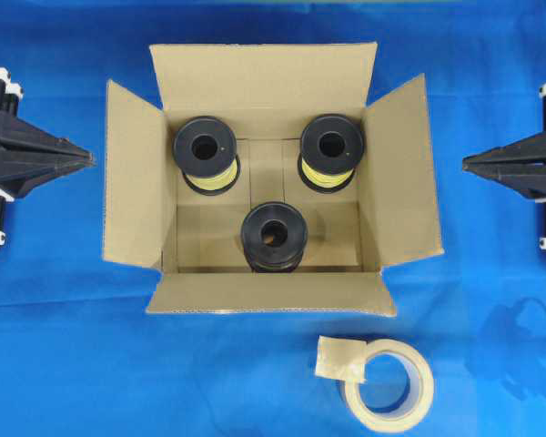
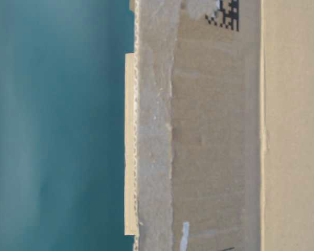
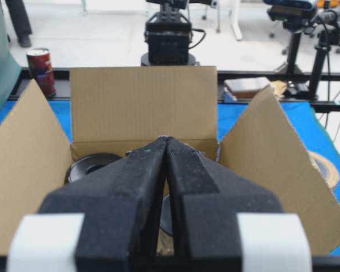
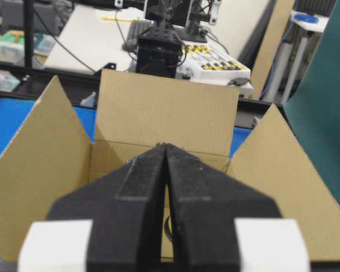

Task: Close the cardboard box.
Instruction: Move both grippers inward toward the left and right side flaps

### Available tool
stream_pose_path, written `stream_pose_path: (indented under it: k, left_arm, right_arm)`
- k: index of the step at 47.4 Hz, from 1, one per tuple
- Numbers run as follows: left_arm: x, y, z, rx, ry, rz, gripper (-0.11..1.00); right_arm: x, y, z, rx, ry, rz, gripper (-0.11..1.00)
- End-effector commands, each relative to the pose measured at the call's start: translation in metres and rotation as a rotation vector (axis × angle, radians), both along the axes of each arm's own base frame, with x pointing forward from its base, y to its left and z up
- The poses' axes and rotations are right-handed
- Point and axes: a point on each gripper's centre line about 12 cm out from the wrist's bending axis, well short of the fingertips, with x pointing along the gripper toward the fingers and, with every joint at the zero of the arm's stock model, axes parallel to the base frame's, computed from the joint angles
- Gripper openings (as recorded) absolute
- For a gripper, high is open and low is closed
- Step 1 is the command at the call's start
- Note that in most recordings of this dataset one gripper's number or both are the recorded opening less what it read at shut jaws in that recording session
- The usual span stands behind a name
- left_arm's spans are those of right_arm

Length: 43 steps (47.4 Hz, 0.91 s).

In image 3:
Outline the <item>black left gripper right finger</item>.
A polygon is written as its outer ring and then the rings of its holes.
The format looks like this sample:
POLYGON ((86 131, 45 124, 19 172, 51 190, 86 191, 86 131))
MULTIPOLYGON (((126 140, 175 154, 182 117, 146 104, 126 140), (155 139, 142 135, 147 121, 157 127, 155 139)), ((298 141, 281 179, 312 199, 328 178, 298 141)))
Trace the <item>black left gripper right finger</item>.
POLYGON ((185 271, 311 271, 312 256, 296 214, 278 197, 167 139, 175 254, 185 271))

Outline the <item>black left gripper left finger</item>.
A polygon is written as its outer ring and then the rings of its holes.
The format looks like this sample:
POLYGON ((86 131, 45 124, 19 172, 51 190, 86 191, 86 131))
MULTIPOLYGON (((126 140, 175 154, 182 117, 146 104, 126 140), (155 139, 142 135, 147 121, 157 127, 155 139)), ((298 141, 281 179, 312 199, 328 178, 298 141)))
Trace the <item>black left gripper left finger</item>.
POLYGON ((167 139, 50 192, 19 224, 8 271, 132 271, 156 254, 167 139))

